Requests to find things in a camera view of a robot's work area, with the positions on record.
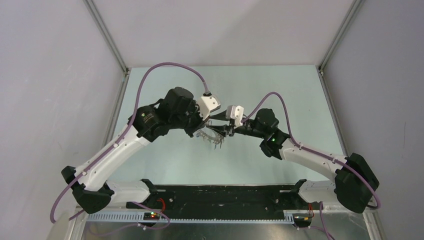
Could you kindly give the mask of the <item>metal disc keyring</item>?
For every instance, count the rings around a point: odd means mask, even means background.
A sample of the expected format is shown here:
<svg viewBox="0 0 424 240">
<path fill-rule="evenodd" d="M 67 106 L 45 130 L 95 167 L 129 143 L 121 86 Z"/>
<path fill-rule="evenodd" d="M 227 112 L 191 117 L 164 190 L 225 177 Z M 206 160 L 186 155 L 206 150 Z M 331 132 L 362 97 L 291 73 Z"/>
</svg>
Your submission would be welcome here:
<svg viewBox="0 0 424 240">
<path fill-rule="evenodd" d="M 207 141 L 208 143 L 211 143 L 214 149 L 221 149 L 225 140 L 221 134 L 209 128 L 199 129 L 195 133 L 195 136 L 197 138 L 203 139 L 204 141 Z"/>
</svg>

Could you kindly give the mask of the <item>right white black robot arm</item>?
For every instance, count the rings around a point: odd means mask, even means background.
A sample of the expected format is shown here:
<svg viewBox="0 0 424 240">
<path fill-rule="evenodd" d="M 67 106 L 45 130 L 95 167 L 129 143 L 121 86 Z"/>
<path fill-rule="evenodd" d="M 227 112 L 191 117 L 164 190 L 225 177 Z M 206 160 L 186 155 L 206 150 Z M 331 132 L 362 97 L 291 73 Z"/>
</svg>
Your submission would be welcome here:
<svg viewBox="0 0 424 240">
<path fill-rule="evenodd" d="M 369 202 L 380 183 L 366 162 L 357 153 L 350 156 L 321 153 L 300 143 L 278 128 L 279 120 L 270 108 L 262 108 L 255 118 L 242 122 L 235 114 L 240 106 L 230 106 L 227 111 L 212 115 L 212 120 L 228 121 L 227 125 L 210 125 L 223 137 L 241 134 L 262 139 L 259 147 L 269 158 L 277 158 L 304 166 L 328 179 L 305 181 L 299 190 L 290 195 L 291 204 L 297 209 L 313 202 L 339 202 L 346 209 L 361 214 L 370 207 Z"/>
</svg>

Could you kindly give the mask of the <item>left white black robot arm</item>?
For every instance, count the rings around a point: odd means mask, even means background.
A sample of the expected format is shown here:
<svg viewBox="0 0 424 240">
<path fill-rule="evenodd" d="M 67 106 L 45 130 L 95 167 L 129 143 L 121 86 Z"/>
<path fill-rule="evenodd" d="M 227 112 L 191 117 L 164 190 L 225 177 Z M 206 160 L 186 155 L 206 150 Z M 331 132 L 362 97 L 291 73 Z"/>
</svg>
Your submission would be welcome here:
<svg viewBox="0 0 424 240">
<path fill-rule="evenodd" d="M 132 155 L 170 130 L 182 129 L 190 137 L 206 125 L 211 112 L 221 107 L 214 95 L 194 99 L 185 88 L 170 89 L 164 98 L 139 107 L 124 129 L 83 165 L 67 166 L 61 174 L 82 209 L 97 213 L 110 204 L 136 202 L 153 208 L 158 202 L 149 180 L 111 182 L 109 177 Z"/>
</svg>

